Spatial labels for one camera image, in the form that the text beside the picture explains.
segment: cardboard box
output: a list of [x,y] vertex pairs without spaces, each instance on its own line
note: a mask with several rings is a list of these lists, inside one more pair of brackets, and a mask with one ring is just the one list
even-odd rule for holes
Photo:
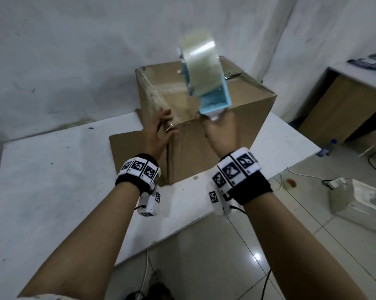
[[[231,77],[227,84],[232,101],[231,110],[237,119],[241,143],[250,148],[273,106],[276,95],[256,83],[226,58],[220,57],[220,62],[224,74]],[[136,70],[143,126],[159,107],[163,107],[171,109],[174,119],[169,124],[179,130],[178,137],[169,143],[159,161],[165,184],[173,184],[208,170],[219,161],[196,116],[200,98],[188,95],[184,78],[177,73],[180,68],[180,62],[171,62],[140,67]],[[159,133],[164,135],[165,128]],[[122,154],[120,150],[114,150],[113,146],[119,147],[120,143],[125,143],[124,138],[127,137],[125,134],[115,136],[110,137],[110,142],[113,142],[113,156],[115,153]],[[121,162],[128,157],[117,159]]]

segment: tiled floor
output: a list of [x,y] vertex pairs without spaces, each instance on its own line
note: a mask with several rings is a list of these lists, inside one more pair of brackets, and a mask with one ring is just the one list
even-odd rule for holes
[[[376,172],[366,159],[345,146],[330,156],[313,156],[290,170],[324,179],[355,178],[376,187]],[[335,217],[328,207],[328,188],[316,178],[288,171],[297,187],[280,188],[271,179],[276,196],[346,269],[370,299],[376,299],[376,232]],[[248,218],[239,211],[228,217],[209,215],[149,250],[146,287],[153,269],[159,269],[176,300],[260,299],[270,267]],[[146,254],[141,253],[115,268],[106,300],[124,300],[139,290]],[[273,276],[264,299],[283,299]]]

